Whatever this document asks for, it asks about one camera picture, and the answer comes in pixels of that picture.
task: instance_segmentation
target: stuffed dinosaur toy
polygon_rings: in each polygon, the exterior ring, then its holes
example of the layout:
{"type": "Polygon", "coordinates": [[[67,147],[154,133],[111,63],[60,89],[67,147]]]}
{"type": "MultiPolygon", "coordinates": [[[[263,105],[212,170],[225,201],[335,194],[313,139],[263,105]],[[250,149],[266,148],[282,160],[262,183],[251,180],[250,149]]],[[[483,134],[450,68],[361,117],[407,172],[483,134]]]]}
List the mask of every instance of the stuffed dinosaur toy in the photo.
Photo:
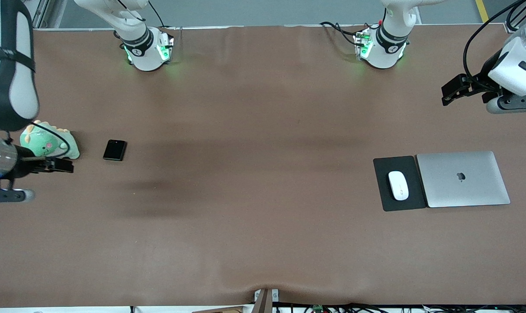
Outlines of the stuffed dinosaur toy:
{"type": "MultiPolygon", "coordinates": [[[[49,123],[40,120],[36,120],[35,123],[56,132],[68,141],[68,144],[70,144],[70,151],[68,151],[67,154],[64,154],[62,158],[77,159],[80,157],[80,151],[78,150],[76,139],[74,139],[74,136],[72,136],[69,130],[51,126],[49,123]]],[[[59,137],[56,137],[42,128],[35,127],[35,125],[27,126],[23,133],[21,133],[20,145],[31,150],[36,157],[58,155],[68,150],[64,141],[60,140],[59,137]]]]}

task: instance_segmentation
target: white mouse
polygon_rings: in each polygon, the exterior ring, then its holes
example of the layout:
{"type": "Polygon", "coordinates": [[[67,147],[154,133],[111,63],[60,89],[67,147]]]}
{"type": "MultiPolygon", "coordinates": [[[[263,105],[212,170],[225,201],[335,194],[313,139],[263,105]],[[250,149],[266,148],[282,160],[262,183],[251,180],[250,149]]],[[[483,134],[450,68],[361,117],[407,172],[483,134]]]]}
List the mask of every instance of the white mouse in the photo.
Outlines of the white mouse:
{"type": "Polygon", "coordinates": [[[398,201],[408,199],[408,183],[406,177],[402,172],[397,170],[389,173],[390,189],[393,191],[393,196],[398,201]]]}

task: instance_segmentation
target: laptop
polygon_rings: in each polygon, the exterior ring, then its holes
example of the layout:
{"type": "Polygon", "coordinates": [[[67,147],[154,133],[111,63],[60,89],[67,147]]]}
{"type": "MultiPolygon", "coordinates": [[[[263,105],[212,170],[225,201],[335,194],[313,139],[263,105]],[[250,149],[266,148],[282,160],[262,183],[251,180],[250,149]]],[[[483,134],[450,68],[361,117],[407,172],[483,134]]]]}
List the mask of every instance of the laptop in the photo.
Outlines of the laptop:
{"type": "Polygon", "coordinates": [[[428,206],[509,204],[493,151],[418,154],[428,206]]]}

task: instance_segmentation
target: cable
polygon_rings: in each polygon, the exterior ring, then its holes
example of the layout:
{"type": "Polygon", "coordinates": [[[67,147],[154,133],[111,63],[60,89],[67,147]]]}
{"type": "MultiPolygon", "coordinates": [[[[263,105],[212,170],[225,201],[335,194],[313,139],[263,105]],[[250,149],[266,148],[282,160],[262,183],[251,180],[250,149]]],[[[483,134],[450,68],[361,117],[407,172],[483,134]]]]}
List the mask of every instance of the cable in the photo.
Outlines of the cable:
{"type": "Polygon", "coordinates": [[[127,7],[125,4],[122,3],[122,1],[120,1],[120,0],[116,0],[116,1],[120,2],[120,4],[124,7],[124,9],[126,9],[126,11],[128,11],[128,13],[129,13],[131,16],[135,17],[136,20],[140,20],[140,21],[142,21],[142,22],[145,22],[145,19],[144,19],[144,18],[139,18],[139,17],[135,16],[135,15],[132,13],[132,11],[130,11],[130,9],[128,9],[128,7],[127,7]]]}
{"type": "Polygon", "coordinates": [[[526,5],[522,7],[522,9],[520,10],[520,12],[518,12],[518,14],[516,14],[512,19],[510,18],[512,16],[512,14],[514,14],[514,11],[516,11],[516,9],[518,8],[519,6],[515,6],[514,8],[512,8],[510,10],[510,12],[508,12],[508,15],[507,15],[507,18],[506,18],[506,24],[507,24],[507,27],[509,30],[515,32],[516,30],[518,30],[518,28],[516,28],[515,26],[512,26],[512,22],[514,22],[514,20],[520,16],[520,14],[522,14],[522,12],[524,12],[526,10],[526,5]]]}
{"type": "MultiPolygon", "coordinates": [[[[385,12],[383,12],[383,19],[381,20],[381,22],[384,22],[385,18],[386,18],[386,8],[385,8],[385,12]]],[[[377,27],[371,27],[367,23],[364,23],[364,25],[366,25],[368,28],[371,28],[372,30],[377,30],[377,29],[379,29],[381,27],[380,25],[377,26],[377,27]]]]}
{"type": "Polygon", "coordinates": [[[66,149],[66,151],[64,151],[64,152],[62,152],[62,153],[60,153],[60,154],[54,155],[54,156],[52,156],[52,158],[59,158],[59,157],[62,157],[63,155],[68,154],[68,152],[70,152],[70,144],[68,143],[68,141],[66,141],[66,139],[62,138],[62,136],[60,136],[59,134],[57,134],[55,131],[52,131],[52,130],[46,128],[46,127],[43,127],[42,125],[39,125],[38,123],[31,122],[31,124],[32,124],[32,125],[35,125],[35,126],[37,126],[37,127],[39,127],[39,128],[41,128],[41,129],[43,129],[43,130],[46,130],[46,131],[48,131],[49,133],[52,133],[52,134],[55,135],[56,137],[59,137],[60,140],[62,140],[62,141],[66,144],[66,146],[68,147],[68,149],[66,149]]]}
{"type": "Polygon", "coordinates": [[[511,306],[508,306],[508,305],[497,305],[497,306],[495,306],[495,309],[497,310],[499,307],[501,309],[506,309],[506,310],[512,311],[514,313],[519,313],[519,310],[517,310],[517,309],[515,309],[515,308],[513,308],[511,306]]]}
{"type": "Polygon", "coordinates": [[[348,34],[348,35],[350,35],[350,36],[354,36],[354,35],[356,34],[356,32],[353,32],[353,33],[352,33],[352,32],[349,32],[349,31],[347,31],[347,30],[343,30],[342,28],[340,28],[340,26],[337,26],[338,23],[333,24],[333,23],[331,23],[331,22],[322,22],[322,23],[319,23],[319,24],[320,24],[321,26],[329,25],[329,26],[331,26],[332,28],[334,28],[335,30],[338,30],[339,32],[343,32],[343,33],[348,34]]]}
{"type": "Polygon", "coordinates": [[[488,305],[478,307],[477,309],[467,309],[466,307],[456,306],[455,309],[448,309],[446,307],[431,305],[429,308],[432,309],[429,313],[475,313],[479,310],[487,309],[488,305]]]}
{"type": "Polygon", "coordinates": [[[346,39],[346,41],[350,42],[351,44],[354,44],[354,46],[358,46],[358,47],[363,47],[364,46],[363,44],[355,43],[352,40],[350,40],[350,38],[346,37],[347,34],[351,35],[351,36],[354,36],[355,33],[343,30],[338,23],[333,25],[331,22],[322,22],[322,23],[320,23],[320,25],[322,25],[322,26],[331,25],[335,30],[339,31],[342,34],[342,36],[344,36],[344,39],[346,39]]]}
{"type": "Polygon", "coordinates": [[[11,145],[14,139],[10,136],[10,132],[6,131],[6,140],[4,141],[7,145],[11,145]]]}
{"type": "Polygon", "coordinates": [[[360,309],[359,311],[369,312],[370,310],[374,310],[374,311],[380,311],[381,313],[388,313],[387,311],[381,310],[380,308],[374,305],[369,305],[369,304],[364,304],[364,303],[350,303],[349,305],[351,307],[357,307],[358,309],[360,309]]]}
{"type": "Polygon", "coordinates": [[[522,23],[525,19],[526,19],[526,15],[522,16],[522,18],[518,21],[518,23],[516,23],[516,26],[520,25],[520,23],[522,23]]]}
{"type": "Polygon", "coordinates": [[[504,12],[510,10],[511,8],[514,8],[515,6],[519,6],[520,4],[523,4],[524,2],[526,2],[526,0],[517,0],[514,3],[512,3],[511,5],[509,5],[506,8],[504,8],[503,10],[500,10],[499,12],[497,12],[489,20],[487,20],[487,22],[483,23],[482,26],[480,26],[476,30],[476,32],[474,32],[474,34],[472,34],[470,39],[468,39],[468,42],[466,43],[466,46],[464,47],[464,53],[462,54],[462,62],[463,62],[463,65],[464,65],[464,71],[466,72],[466,75],[468,76],[468,79],[470,79],[472,82],[476,83],[477,85],[480,85],[481,87],[483,87],[483,88],[485,88],[485,89],[487,89],[489,91],[493,91],[495,93],[497,92],[497,90],[494,89],[493,87],[488,87],[488,86],[484,85],[483,83],[480,83],[470,73],[470,70],[468,69],[468,49],[470,47],[470,44],[474,40],[474,38],[477,36],[477,34],[479,34],[479,32],[482,31],[489,23],[493,22],[494,19],[496,19],[499,16],[501,16],[504,12]]]}
{"type": "Polygon", "coordinates": [[[153,9],[153,11],[155,12],[155,14],[157,14],[157,17],[158,17],[159,20],[160,20],[160,26],[163,27],[163,28],[164,28],[164,27],[168,27],[167,25],[165,25],[165,24],[162,22],[162,18],[160,18],[160,15],[158,14],[157,9],[153,6],[153,4],[151,4],[150,1],[148,1],[148,3],[149,3],[149,6],[150,6],[150,7],[153,9]]]}

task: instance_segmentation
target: mouse pad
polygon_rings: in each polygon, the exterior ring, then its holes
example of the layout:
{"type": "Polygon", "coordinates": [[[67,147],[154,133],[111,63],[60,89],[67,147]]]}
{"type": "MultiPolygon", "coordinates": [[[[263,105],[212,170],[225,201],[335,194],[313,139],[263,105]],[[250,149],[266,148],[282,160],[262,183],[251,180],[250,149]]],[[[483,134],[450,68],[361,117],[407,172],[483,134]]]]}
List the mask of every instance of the mouse pad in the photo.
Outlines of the mouse pad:
{"type": "Polygon", "coordinates": [[[422,209],[426,207],[426,199],[423,194],[422,181],[418,174],[418,167],[413,156],[397,156],[394,158],[373,159],[377,184],[383,210],[386,212],[422,209]],[[394,200],[393,193],[390,189],[389,173],[397,170],[404,174],[408,183],[408,199],[397,201],[394,200]]]}

